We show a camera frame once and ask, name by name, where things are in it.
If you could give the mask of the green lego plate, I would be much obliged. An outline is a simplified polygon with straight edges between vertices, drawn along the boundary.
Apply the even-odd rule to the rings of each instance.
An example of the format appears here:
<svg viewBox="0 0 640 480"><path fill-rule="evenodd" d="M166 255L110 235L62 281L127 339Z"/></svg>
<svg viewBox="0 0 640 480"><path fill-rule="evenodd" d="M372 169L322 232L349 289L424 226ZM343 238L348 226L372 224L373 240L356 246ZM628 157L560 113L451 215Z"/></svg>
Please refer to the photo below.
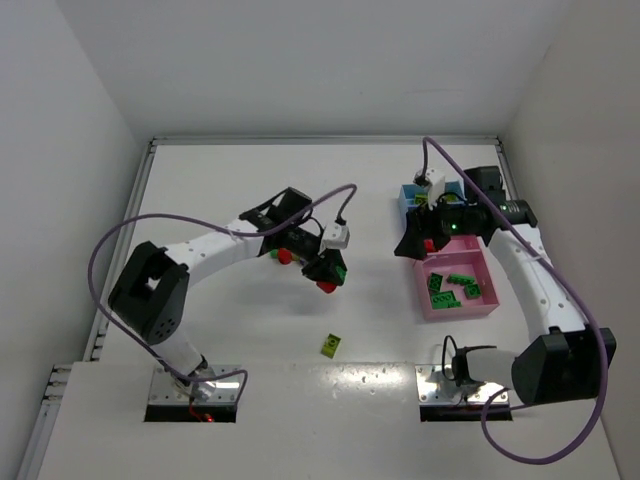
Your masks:
<svg viewBox="0 0 640 480"><path fill-rule="evenodd" d="M447 277L447 282L455 285L472 285L476 283L476 279L473 276L450 274Z"/></svg>

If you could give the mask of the yellow-green lego brick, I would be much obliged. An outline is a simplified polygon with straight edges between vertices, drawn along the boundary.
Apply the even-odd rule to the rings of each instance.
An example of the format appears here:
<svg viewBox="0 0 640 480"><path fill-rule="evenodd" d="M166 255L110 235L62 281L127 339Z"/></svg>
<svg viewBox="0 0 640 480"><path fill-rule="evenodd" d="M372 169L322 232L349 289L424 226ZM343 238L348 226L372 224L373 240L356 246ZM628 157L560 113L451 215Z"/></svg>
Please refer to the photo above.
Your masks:
<svg viewBox="0 0 640 480"><path fill-rule="evenodd" d="M329 359L333 359L340 343L340 337L334 334L328 334L321 348L321 354Z"/></svg>

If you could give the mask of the large green plate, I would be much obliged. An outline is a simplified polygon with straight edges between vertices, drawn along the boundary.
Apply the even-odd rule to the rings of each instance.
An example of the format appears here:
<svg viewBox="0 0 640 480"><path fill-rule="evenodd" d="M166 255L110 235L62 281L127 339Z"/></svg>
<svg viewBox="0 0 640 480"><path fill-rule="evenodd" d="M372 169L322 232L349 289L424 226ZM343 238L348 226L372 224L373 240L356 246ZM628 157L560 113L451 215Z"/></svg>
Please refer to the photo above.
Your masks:
<svg viewBox="0 0 640 480"><path fill-rule="evenodd" d="M432 294L430 296L430 304L433 310L452 309L462 306L453 291Z"/></svg>

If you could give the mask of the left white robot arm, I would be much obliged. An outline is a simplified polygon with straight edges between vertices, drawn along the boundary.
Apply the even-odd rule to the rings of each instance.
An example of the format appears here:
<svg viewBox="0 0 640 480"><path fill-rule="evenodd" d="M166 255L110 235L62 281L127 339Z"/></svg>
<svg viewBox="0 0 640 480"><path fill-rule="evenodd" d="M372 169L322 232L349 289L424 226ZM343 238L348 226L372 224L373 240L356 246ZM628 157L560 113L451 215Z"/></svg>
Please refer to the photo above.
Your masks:
<svg viewBox="0 0 640 480"><path fill-rule="evenodd" d="M350 239L347 223L338 217L313 234L303 227L312 210L310 197L288 187L197 238L165 246L143 242L120 273L109 308L178 383L190 386L208 369L205 357L181 329L188 290L197 283L272 252L301 260L302 275L326 293L345 283L347 266L341 252Z"/></svg>

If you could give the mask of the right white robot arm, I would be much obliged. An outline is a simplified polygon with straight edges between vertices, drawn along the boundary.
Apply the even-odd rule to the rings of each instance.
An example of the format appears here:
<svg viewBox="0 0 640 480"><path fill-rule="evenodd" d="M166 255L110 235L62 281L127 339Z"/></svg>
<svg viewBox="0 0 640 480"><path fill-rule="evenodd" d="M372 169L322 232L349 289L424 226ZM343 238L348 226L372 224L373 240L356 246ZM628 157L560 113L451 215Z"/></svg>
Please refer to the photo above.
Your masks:
<svg viewBox="0 0 640 480"><path fill-rule="evenodd" d="M511 283L524 314L529 346L516 354L493 345L462 347L451 360L458 385L495 382L526 405L597 397L616 349L608 328L590 325L546 256L537 218L524 200L509 200L496 167L465 170L463 195L448 201L441 172L418 172L422 202L405 213L397 257L424 266L456 236L483 240Z"/></svg>

